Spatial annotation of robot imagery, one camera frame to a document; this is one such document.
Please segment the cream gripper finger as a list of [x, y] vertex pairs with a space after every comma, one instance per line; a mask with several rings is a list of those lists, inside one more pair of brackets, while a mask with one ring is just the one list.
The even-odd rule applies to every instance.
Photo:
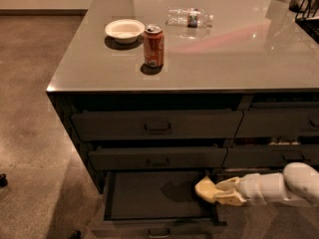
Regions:
[[242, 206], [246, 202], [231, 202], [231, 191], [215, 193], [213, 198], [222, 205]]
[[240, 182], [240, 178], [238, 176], [228, 178], [226, 180], [218, 182], [216, 184], [216, 188], [223, 191], [238, 190], [239, 182]]

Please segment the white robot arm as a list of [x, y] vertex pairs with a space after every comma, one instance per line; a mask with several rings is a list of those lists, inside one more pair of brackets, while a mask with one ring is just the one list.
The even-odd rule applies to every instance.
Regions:
[[281, 172], [251, 173], [233, 177], [215, 185], [214, 199], [221, 204], [265, 205], [280, 203], [289, 206], [319, 205], [319, 172], [308, 164], [292, 162]]

